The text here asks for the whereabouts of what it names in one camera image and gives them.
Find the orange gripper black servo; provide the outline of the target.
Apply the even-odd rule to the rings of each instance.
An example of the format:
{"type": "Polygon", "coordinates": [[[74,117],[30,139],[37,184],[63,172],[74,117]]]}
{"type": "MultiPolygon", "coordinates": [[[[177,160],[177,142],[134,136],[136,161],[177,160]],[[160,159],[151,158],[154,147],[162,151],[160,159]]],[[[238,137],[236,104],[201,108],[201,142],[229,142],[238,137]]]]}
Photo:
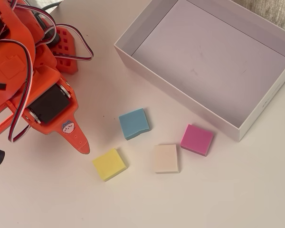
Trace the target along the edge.
{"type": "Polygon", "coordinates": [[[25,93],[26,88],[27,85],[22,86],[10,100],[16,113],[9,135],[15,135],[16,126],[24,117],[29,126],[19,136],[30,127],[43,134],[58,132],[81,154],[89,154],[89,142],[74,119],[78,108],[76,95],[61,73],[50,67],[39,67],[31,77],[29,93],[25,93]]]}

